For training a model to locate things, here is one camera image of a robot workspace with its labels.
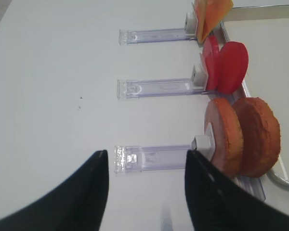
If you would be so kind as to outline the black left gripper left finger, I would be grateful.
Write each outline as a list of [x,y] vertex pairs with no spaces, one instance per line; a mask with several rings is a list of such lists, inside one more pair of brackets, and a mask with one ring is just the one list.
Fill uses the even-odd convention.
[[98,231],[108,192],[108,152],[97,151],[54,190],[0,219],[0,231]]

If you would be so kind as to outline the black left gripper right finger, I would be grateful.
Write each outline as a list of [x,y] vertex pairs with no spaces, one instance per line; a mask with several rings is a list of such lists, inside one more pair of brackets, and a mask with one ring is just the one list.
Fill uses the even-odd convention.
[[197,150],[186,155],[186,203],[196,231],[289,231],[289,216],[253,197]]

